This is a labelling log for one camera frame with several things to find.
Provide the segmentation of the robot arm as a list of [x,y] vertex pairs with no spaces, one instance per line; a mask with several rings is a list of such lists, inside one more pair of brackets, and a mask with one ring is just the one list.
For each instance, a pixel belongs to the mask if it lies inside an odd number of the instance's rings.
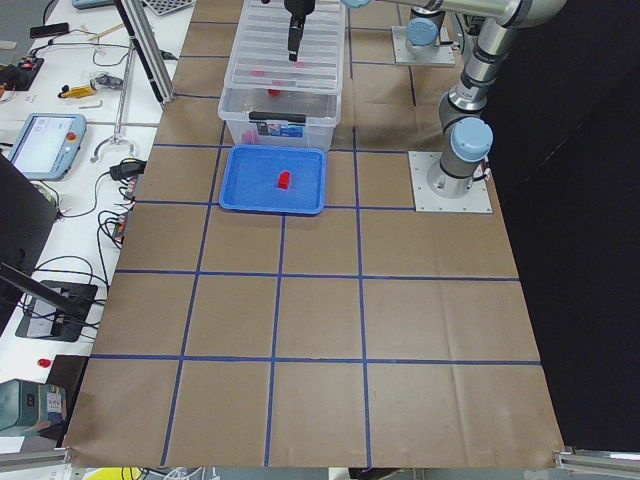
[[[306,17],[314,12],[316,2],[284,0],[284,8],[291,15],[287,50],[289,60],[298,60]],[[445,12],[435,7],[413,6],[408,23],[392,28],[395,63],[399,65],[454,66],[452,48],[441,39]]]
[[565,5],[563,1],[409,1],[414,9],[433,16],[445,12],[485,19],[458,83],[445,93],[438,115],[443,131],[443,151],[426,175],[436,195],[459,199],[477,178],[474,172],[487,159],[493,143],[489,124],[480,119],[487,92],[520,29],[541,25]]

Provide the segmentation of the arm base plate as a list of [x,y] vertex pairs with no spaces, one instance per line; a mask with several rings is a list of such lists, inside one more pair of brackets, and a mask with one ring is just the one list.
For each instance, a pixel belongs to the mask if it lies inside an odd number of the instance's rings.
[[415,211],[491,214],[493,209],[482,166],[478,166],[471,177],[457,179],[441,169],[440,157],[440,152],[408,152]]
[[406,36],[405,26],[391,28],[394,61],[397,65],[453,68],[456,64],[453,46],[446,27],[436,40],[426,46],[413,45]]

